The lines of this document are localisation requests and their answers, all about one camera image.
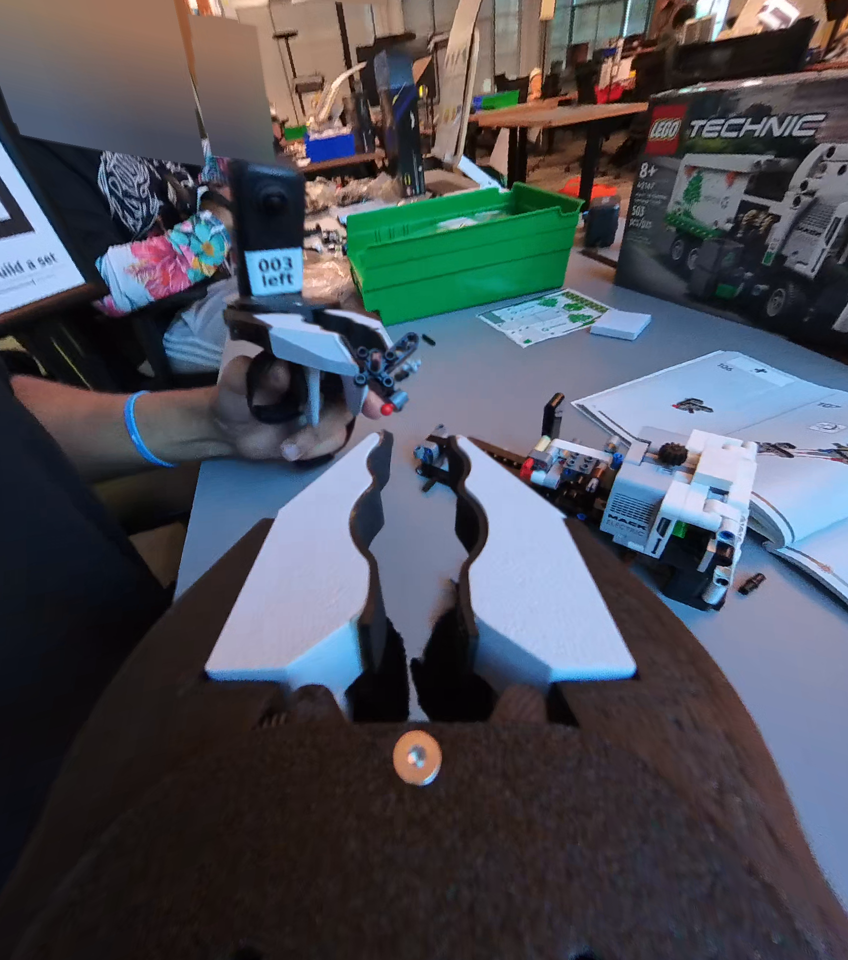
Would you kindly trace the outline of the black cylindrical speaker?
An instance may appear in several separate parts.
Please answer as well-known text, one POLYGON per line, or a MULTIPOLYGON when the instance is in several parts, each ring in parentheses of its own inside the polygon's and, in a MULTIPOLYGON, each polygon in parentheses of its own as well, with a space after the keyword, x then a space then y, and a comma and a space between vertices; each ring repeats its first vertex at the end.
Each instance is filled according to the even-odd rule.
POLYGON ((605 250, 613 246, 618 232, 621 198, 617 194, 591 198, 586 216, 583 246, 605 250))

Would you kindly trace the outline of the person's left hand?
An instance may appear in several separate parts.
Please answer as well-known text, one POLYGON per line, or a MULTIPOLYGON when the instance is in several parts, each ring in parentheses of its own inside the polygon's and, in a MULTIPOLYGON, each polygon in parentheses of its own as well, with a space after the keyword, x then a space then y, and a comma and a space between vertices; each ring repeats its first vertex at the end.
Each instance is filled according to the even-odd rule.
POLYGON ((291 397, 291 366, 260 353, 238 356, 223 369, 210 403, 211 439, 206 459, 282 461, 298 466, 336 456, 350 440, 357 421, 341 399, 323 402, 317 426, 294 416, 264 423, 251 406, 270 407, 291 397))

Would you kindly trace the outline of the white lego truck model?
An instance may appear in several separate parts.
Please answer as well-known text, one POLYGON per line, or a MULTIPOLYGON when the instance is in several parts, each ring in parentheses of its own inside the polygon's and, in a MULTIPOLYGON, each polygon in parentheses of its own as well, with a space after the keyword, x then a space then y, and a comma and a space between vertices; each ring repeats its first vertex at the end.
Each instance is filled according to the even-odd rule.
POLYGON ((564 516, 662 565, 664 596, 720 610, 749 525, 757 444, 646 427, 645 438, 592 448, 560 437, 564 400, 557 392, 544 405, 541 437, 526 455, 473 443, 564 516))

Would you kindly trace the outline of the person's clothed body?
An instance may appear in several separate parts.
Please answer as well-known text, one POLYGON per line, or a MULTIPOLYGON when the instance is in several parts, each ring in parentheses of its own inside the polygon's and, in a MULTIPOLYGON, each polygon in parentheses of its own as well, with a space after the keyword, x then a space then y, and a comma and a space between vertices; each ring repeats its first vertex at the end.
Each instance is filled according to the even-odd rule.
POLYGON ((78 730, 167 602, 0 358, 0 892, 78 730))

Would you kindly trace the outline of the small white paper pad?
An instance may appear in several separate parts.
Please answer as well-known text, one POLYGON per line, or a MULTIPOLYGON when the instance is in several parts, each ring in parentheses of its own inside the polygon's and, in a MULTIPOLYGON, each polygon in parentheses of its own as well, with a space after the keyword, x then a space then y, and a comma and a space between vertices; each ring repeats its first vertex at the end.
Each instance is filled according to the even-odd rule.
POLYGON ((634 342, 648 328, 652 319, 647 313, 610 308, 594 320, 590 332, 593 336, 634 342))

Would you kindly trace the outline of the small blue storage bin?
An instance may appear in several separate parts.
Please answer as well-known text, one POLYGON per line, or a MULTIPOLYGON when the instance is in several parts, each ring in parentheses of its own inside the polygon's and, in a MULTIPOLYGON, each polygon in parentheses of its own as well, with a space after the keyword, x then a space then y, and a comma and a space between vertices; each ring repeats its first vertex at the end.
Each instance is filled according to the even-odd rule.
POLYGON ((304 143, 305 156, 310 164, 336 162, 357 155, 356 137, 350 127, 307 131, 304 143))

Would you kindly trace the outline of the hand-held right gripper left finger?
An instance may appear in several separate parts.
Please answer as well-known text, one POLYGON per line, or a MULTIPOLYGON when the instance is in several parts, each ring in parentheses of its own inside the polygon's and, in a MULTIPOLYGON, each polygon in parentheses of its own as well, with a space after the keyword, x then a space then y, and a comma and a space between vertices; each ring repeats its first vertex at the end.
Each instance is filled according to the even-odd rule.
POLYGON ((265 534, 205 674, 322 686, 352 718, 381 714, 388 641, 376 559, 394 436, 369 434, 291 499, 265 534))

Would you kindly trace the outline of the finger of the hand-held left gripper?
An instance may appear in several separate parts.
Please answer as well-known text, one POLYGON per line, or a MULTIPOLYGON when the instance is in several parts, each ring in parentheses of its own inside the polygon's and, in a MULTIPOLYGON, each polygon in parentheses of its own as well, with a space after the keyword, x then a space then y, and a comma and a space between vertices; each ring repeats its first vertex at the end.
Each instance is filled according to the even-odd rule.
POLYGON ((369 315, 334 304, 311 304, 310 321, 321 330, 339 336, 351 352, 364 348, 384 354, 394 349, 380 320, 369 315))
POLYGON ((344 337, 297 313, 251 313, 251 324, 265 335, 266 354, 323 373, 356 377, 361 372, 344 337))

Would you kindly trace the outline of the dark tall lego box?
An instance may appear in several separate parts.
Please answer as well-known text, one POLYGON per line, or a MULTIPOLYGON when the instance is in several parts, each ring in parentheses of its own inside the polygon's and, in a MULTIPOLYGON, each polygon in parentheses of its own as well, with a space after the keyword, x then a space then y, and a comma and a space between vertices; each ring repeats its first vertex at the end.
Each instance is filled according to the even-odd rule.
POLYGON ((373 66, 388 172, 404 198, 418 198, 425 194, 426 182, 413 60, 402 46, 390 45, 375 55, 373 66))

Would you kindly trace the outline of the open lego instruction booklet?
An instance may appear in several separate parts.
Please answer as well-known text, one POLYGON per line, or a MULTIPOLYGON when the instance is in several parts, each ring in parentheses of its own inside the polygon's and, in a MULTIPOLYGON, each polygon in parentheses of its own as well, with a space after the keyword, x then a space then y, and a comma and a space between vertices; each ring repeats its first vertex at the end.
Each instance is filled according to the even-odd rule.
POLYGON ((754 442, 750 529, 848 606, 848 391, 715 351, 573 406, 627 440, 659 428, 754 442))

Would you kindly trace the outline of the green plastic bin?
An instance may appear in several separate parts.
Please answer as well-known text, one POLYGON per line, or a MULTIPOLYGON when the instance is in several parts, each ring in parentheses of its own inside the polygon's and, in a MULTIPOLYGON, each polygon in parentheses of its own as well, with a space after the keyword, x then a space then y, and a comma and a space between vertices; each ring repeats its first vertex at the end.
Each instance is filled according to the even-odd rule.
POLYGON ((582 209, 516 183, 354 212, 353 282, 387 327, 560 288, 582 209))

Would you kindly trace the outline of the clear plastic bag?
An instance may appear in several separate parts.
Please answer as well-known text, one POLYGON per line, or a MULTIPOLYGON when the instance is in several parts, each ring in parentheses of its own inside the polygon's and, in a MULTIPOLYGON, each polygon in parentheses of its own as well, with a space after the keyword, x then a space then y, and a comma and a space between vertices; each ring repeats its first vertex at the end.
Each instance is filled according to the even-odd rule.
POLYGON ((351 264, 340 250, 303 251, 302 296, 310 301, 346 302, 356 296, 351 264))

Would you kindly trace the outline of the green sticker sheet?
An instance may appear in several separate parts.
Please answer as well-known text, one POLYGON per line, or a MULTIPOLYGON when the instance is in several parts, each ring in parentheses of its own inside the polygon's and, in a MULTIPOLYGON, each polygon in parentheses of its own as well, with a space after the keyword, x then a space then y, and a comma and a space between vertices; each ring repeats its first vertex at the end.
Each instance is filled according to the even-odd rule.
POLYGON ((524 298, 511 306, 496 306, 478 319, 522 349, 587 330, 610 306, 572 289, 554 290, 524 298))

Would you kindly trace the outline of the blue wristband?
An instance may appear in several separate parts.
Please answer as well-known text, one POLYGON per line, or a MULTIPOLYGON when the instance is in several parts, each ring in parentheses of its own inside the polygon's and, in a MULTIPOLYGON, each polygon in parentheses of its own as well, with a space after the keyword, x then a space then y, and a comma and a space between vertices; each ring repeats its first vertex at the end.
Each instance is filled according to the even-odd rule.
POLYGON ((138 390, 131 393, 126 398, 122 407, 123 424, 131 445, 133 446, 136 453, 141 457, 143 462, 147 463, 150 466, 171 470, 171 469, 174 469, 177 466, 177 464, 173 462, 168 462, 156 456, 154 452, 150 450, 148 445, 145 443, 139 428, 138 418, 137 418, 138 402, 143 397, 146 397, 150 392, 151 392, 150 390, 138 390))

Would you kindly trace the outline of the small black lego subassembly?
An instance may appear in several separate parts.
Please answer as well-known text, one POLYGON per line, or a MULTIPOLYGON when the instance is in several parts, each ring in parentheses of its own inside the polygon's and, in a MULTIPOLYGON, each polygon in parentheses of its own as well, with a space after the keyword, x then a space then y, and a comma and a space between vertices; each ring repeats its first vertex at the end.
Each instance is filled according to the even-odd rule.
POLYGON ((418 333, 408 332, 390 346, 357 346, 354 355, 358 372, 345 383, 355 387, 364 400, 368 395, 377 397, 381 401, 381 416, 400 412, 408 402, 401 384, 421 365, 416 359, 420 340, 418 333))

